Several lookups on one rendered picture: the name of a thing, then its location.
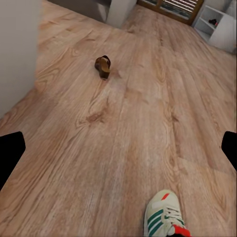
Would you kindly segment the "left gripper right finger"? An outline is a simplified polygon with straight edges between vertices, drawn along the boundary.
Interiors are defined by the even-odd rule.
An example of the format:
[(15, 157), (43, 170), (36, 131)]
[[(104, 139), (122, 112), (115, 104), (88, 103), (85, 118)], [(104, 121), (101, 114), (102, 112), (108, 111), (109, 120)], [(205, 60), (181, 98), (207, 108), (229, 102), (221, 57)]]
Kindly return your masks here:
[(237, 171), (237, 133), (226, 131), (221, 148)]

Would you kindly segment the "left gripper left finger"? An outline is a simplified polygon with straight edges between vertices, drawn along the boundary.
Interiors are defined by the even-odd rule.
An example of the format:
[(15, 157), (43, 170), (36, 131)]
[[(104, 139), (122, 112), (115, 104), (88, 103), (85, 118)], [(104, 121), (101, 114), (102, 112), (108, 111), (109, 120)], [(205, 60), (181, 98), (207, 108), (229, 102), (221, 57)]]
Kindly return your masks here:
[(21, 131), (0, 137), (0, 190), (26, 150)]

